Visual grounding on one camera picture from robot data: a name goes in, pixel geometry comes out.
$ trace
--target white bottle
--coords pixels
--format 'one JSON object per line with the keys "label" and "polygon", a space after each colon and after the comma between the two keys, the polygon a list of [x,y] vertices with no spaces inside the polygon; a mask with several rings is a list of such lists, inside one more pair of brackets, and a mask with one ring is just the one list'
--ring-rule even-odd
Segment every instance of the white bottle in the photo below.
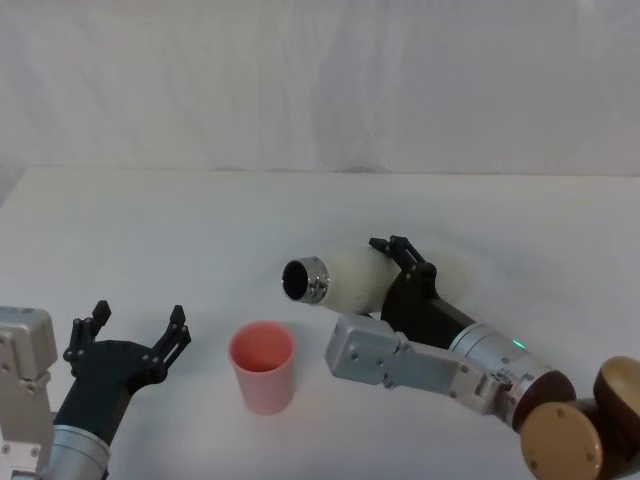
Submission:
{"label": "white bottle", "polygon": [[340,249],[318,257],[291,260],[282,272],[282,287],[294,301],[322,305],[341,313],[382,310],[400,268],[368,246]]}

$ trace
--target white table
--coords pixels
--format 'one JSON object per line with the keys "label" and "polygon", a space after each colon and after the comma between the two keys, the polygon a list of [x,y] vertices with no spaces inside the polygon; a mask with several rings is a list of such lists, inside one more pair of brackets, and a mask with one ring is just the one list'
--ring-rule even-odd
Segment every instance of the white table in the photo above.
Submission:
{"label": "white table", "polygon": [[[444,296],[517,335],[587,396],[601,362],[640,357],[640,179],[32,169],[0,208],[0,304],[47,309],[58,350],[108,299],[102,338],[153,344],[174,304],[193,343],[140,391],[113,443],[119,479],[531,478],[518,437],[450,399],[333,378],[336,315],[290,303],[287,260],[407,235]],[[299,382],[282,414],[242,405],[226,346],[286,322]],[[57,408],[69,366],[52,369]]]}

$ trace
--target white wall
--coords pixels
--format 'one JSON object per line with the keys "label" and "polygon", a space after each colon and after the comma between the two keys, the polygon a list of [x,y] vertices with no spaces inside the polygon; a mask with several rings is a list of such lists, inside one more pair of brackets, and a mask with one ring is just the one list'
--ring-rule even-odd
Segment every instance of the white wall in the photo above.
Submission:
{"label": "white wall", "polygon": [[639,174],[639,13],[636,0],[1,0],[0,159]]}

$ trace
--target pink cup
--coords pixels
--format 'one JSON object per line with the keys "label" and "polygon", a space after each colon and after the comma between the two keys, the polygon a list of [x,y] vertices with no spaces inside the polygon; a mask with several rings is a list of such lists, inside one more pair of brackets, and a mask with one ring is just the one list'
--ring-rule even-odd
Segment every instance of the pink cup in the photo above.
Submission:
{"label": "pink cup", "polygon": [[293,397],[296,340],[278,322],[245,325],[231,339],[229,359],[247,408],[258,415],[284,410]]}

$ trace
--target black gripper mount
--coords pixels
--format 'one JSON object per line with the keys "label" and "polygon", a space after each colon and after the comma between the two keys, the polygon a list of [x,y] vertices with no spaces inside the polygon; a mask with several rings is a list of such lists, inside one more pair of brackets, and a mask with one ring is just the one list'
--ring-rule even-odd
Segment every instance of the black gripper mount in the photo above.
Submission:
{"label": "black gripper mount", "polygon": [[400,267],[382,306],[381,318],[412,342],[448,349],[473,319],[440,298],[435,265],[427,262],[406,237],[371,238],[369,245]]}
{"label": "black gripper mount", "polygon": [[131,397],[147,385],[163,382],[191,342],[180,305],[174,307],[169,326],[153,347],[120,340],[96,342],[110,316],[109,304],[101,300],[91,317],[73,321],[63,357],[71,364],[75,382],[54,422],[88,431],[109,445]]}

